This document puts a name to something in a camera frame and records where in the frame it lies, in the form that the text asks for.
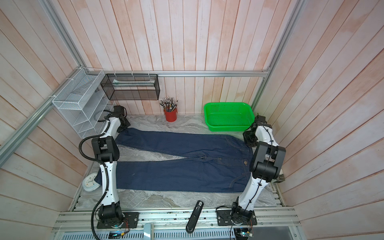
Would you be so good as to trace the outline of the dark blue denim trousers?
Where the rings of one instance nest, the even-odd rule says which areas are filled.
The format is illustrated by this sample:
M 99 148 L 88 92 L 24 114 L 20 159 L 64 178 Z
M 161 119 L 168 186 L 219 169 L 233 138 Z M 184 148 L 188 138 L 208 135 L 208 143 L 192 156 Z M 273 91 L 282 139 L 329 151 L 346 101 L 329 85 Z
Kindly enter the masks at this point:
M 176 156 L 176 160 L 117 163 L 117 187 L 124 190 L 239 193 L 250 178 L 253 151 L 229 135 L 140 131 L 129 128 L 120 148 Z

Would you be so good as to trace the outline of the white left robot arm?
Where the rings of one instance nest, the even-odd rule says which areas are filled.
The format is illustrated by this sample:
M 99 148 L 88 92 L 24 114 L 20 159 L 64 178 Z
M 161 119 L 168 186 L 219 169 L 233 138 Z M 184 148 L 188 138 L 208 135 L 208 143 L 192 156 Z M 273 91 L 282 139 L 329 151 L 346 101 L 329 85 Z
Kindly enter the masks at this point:
M 121 227 L 124 214 L 120 206 L 117 191 L 116 170 L 120 151 L 115 141 L 118 133 L 126 130 L 130 123 L 126 119 L 127 111 L 122 106 L 114 106 L 101 121 L 105 124 L 102 132 L 92 138 L 95 160 L 100 164 L 103 195 L 96 206 L 99 223 L 112 228 Z

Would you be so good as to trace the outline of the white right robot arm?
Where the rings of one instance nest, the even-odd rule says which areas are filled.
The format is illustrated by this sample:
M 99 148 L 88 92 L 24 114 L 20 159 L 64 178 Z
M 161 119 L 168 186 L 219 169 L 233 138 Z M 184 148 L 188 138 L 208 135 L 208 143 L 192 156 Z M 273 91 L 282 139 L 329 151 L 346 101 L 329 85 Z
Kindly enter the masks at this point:
M 286 149 L 275 140 L 273 129 L 266 117 L 257 115 L 252 125 L 243 133 L 247 146 L 255 148 L 250 163 L 250 179 L 243 193 L 233 202 L 233 223 L 249 223 L 254 215 L 255 203 L 262 190 L 280 175 Z

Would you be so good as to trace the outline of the green plastic basket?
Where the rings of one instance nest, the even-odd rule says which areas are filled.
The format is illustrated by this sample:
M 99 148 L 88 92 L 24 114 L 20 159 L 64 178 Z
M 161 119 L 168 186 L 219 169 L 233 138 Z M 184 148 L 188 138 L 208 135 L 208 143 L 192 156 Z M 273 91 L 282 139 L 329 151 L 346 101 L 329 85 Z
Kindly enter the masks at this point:
M 246 103 L 207 103 L 204 116 L 211 132 L 244 132 L 255 119 Z

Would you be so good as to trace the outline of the red metal pencil bucket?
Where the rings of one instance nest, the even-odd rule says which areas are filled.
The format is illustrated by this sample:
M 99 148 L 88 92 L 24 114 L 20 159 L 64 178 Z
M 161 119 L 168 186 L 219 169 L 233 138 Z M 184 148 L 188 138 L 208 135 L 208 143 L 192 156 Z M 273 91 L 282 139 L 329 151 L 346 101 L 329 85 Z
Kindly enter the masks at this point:
M 177 120 L 177 113 L 177 109 L 171 110 L 170 112 L 164 111 L 166 121 L 170 123 L 175 122 Z

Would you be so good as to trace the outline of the white round clock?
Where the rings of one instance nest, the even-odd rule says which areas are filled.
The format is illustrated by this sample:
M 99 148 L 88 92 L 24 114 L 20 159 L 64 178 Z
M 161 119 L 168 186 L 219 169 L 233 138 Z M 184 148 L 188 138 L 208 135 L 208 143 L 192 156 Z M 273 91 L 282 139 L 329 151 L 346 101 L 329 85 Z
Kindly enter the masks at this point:
M 93 192 L 101 186 L 95 181 L 97 175 L 98 173 L 94 172 L 83 179 L 82 187 L 86 192 Z

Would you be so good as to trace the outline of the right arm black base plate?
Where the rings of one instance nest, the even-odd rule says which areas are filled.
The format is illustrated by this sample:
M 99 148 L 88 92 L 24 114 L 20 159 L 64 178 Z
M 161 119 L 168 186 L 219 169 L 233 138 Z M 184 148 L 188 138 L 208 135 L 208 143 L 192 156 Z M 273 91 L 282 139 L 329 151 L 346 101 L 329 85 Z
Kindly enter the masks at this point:
M 258 224 L 254 211 L 245 213 L 233 213 L 232 210 L 219 209 L 216 211 L 219 226 L 253 225 Z

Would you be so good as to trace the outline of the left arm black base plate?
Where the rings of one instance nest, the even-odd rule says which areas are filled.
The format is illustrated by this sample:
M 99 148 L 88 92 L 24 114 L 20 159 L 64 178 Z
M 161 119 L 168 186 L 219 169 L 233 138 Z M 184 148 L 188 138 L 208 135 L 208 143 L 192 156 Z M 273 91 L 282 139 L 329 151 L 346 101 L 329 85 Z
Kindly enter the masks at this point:
M 116 223 L 98 220 L 97 229 L 134 229 L 138 225 L 139 214 L 139 212 L 123 212 L 123 220 Z

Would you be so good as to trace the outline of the aluminium frame rail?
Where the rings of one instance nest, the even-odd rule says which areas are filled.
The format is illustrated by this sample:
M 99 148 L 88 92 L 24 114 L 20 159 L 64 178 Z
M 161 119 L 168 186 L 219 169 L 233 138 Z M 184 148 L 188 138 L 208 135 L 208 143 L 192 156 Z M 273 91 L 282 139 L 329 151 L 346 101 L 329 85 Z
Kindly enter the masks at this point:
M 64 43 L 69 46 L 71 53 L 75 56 L 76 60 L 80 61 L 80 65 L 70 73 L 68 78 L 62 82 L 51 95 L 49 95 L 45 101 L 36 109 L 33 114 L 31 114 L 23 124 L 6 140 L 6 142 L 1 146 L 1 166 L 3 166 L 7 160 L 14 154 L 14 152 L 20 147 L 20 145 L 28 138 L 28 136 L 34 131 L 34 129 L 40 124 L 40 122 L 46 117 L 46 115 L 54 107 L 53 100 L 59 94 L 59 92 L 66 87 L 68 83 L 73 81 L 73 76 L 75 76 L 81 69 L 84 68 L 84 61 L 80 58 L 80 54 L 76 49 L 73 40 L 70 38 L 67 30 L 62 24 L 62 21 L 59 19 L 59 15 L 55 7 L 52 4 L 52 1 L 38 1 L 42 6 L 43 10 L 46 12 L 50 21 L 59 30 L 59 35 L 64 39 Z M 261 88 L 258 90 L 256 97 L 253 100 L 252 108 L 256 107 L 260 98 L 265 90 L 265 87 L 268 82 L 268 78 L 272 75 L 272 72 L 281 57 L 281 54 L 284 51 L 286 43 L 289 41 L 291 34 L 296 27 L 297 20 L 300 18 L 302 10 L 304 9 L 307 1 L 295 1 L 292 8 L 290 17 L 288 18 L 288 23 L 283 31 L 282 38 L 279 41 L 276 52 L 273 55 L 271 64 L 266 70 L 239 70 L 239 71 L 229 71 L 229 70 L 214 70 L 214 71 L 120 71 L 120 74 L 155 74 L 158 77 L 263 77 Z

